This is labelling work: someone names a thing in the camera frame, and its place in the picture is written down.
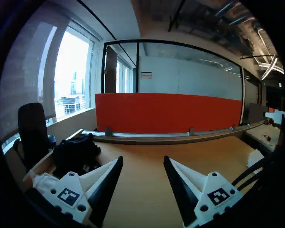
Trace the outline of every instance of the window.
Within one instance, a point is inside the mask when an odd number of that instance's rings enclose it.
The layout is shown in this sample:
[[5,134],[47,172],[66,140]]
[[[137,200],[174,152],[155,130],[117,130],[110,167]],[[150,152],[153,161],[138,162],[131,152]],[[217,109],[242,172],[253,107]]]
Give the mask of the window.
[[116,93],[130,93],[130,83],[130,69],[122,60],[118,60],[116,66]]
[[56,118],[90,107],[89,82],[95,44],[92,39],[73,27],[68,27],[63,35],[55,68]]

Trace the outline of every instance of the ceiling duct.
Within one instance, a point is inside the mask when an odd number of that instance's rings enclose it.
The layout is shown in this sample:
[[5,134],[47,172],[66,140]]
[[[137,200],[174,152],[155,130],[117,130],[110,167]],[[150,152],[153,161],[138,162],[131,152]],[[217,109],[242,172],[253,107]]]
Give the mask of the ceiling duct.
[[245,14],[245,15],[235,19],[234,21],[230,22],[229,25],[239,25],[241,23],[244,23],[246,21],[250,21],[253,19],[254,19],[254,17],[251,14]]
[[233,8],[237,7],[238,5],[240,5],[241,3],[238,1],[231,1],[228,2],[222,9],[220,9],[215,16],[216,17],[221,17],[224,14],[228,13],[230,10],[232,10]]

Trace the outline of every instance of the building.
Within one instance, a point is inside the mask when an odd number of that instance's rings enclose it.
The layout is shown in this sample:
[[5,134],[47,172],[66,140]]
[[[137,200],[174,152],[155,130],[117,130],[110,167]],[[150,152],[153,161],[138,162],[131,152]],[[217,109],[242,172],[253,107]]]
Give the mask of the building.
[[64,107],[65,115],[75,113],[80,109],[84,109],[86,106],[83,94],[75,94],[62,97],[61,102]]

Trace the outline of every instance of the office chair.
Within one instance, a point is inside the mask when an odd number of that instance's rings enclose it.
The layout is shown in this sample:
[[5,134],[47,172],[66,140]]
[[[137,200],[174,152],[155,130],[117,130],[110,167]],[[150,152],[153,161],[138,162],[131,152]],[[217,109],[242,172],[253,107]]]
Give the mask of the office chair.
[[43,107],[40,103],[25,104],[18,110],[18,129],[23,153],[19,152],[20,140],[13,148],[27,171],[37,164],[56,145],[54,135],[48,135]]

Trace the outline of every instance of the orange partition panel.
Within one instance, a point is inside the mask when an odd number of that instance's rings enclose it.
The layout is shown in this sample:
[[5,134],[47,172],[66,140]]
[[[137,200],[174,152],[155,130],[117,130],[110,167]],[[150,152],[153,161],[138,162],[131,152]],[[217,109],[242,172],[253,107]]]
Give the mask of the orange partition panel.
[[96,94],[98,131],[183,133],[238,126],[238,100],[169,93]]

